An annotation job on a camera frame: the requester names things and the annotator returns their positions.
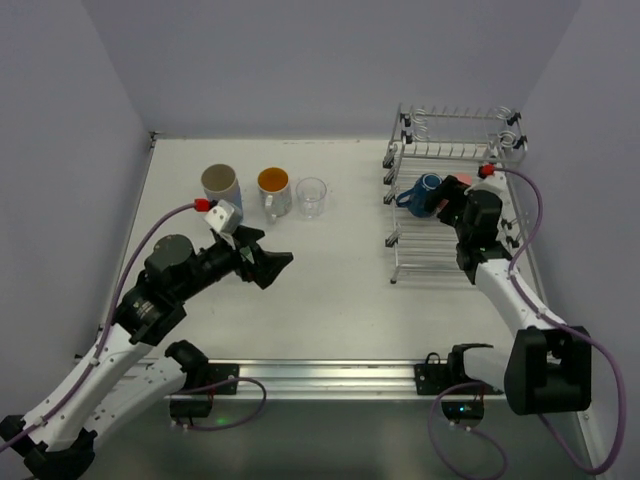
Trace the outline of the dark blue ceramic mug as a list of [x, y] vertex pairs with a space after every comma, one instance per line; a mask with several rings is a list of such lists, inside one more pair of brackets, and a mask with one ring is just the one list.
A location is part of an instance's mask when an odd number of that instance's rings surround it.
[[425, 203], [441, 183], [442, 178], [437, 174], [421, 175], [412, 188], [396, 197], [396, 206], [407, 209], [411, 215], [417, 218], [430, 217], [432, 213], [425, 208]]

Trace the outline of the clear glass tumbler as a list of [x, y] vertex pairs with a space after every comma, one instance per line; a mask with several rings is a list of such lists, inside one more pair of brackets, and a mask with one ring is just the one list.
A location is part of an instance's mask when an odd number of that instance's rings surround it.
[[301, 179], [296, 186], [296, 196], [301, 215], [306, 219], [314, 219], [324, 212], [327, 196], [326, 183], [316, 177]]

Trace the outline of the beige plastic cup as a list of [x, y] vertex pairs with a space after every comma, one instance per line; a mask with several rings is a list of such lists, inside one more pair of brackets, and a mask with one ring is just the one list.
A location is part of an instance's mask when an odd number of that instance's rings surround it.
[[236, 203], [241, 191], [235, 170], [226, 164], [214, 164], [201, 174], [201, 185], [209, 200]]

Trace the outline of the pink plastic cup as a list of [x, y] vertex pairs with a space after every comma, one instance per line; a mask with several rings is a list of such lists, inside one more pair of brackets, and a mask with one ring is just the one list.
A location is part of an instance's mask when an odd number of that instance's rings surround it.
[[457, 173], [454, 174], [454, 178], [460, 183], [463, 184], [466, 188], [473, 185], [473, 178], [469, 174]]

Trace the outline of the light blue plastic cup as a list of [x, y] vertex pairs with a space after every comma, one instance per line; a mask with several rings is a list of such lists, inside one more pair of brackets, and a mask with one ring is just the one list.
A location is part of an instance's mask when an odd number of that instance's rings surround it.
[[242, 191], [239, 184], [235, 184], [230, 193], [231, 202], [244, 214]]

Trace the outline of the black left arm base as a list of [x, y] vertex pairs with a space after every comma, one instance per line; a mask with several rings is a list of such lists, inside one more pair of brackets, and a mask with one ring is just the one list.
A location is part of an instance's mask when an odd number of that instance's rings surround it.
[[235, 395], [237, 384], [228, 383], [219, 387], [213, 387], [232, 378], [238, 378], [240, 367], [237, 363], [214, 362], [195, 345], [187, 340], [171, 343], [164, 352], [165, 359], [172, 359], [178, 365], [181, 380], [177, 383], [176, 394], [185, 394], [197, 388], [209, 387], [200, 391], [200, 394]]

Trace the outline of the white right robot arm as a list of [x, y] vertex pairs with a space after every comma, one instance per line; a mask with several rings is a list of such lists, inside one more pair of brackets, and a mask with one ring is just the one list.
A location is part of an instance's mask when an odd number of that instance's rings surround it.
[[584, 411], [591, 404], [591, 346], [523, 281], [498, 238], [503, 201], [495, 187], [446, 177], [425, 206], [457, 236], [456, 262], [489, 299], [513, 336], [500, 351], [490, 344], [453, 346], [447, 357], [456, 385], [478, 381], [506, 395], [518, 415]]

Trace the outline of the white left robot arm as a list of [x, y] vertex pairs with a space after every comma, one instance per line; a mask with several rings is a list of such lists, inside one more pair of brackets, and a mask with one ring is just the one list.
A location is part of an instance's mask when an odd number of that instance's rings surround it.
[[205, 390], [208, 359], [192, 343], [170, 344], [163, 358], [123, 387], [118, 382], [187, 315], [186, 302], [225, 276], [268, 288], [294, 259], [268, 252], [264, 232], [239, 227], [229, 241], [196, 250], [184, 235], [154, 245], [137, 282], [101, 338], [36, 408], [1, 422], [1, 437], [37, 479], [78, 479], [100, 441], [166, 395]]

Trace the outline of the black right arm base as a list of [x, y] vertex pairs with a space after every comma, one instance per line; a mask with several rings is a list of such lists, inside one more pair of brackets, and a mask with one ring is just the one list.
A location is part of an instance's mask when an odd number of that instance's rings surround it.
[[502, 395], [509, 353], [485, 343], [463, 343], [452, 347], [445, 360], [431, 352], [414, 365], [418, 395], [435, 396], [460, 386], [455, 394]]

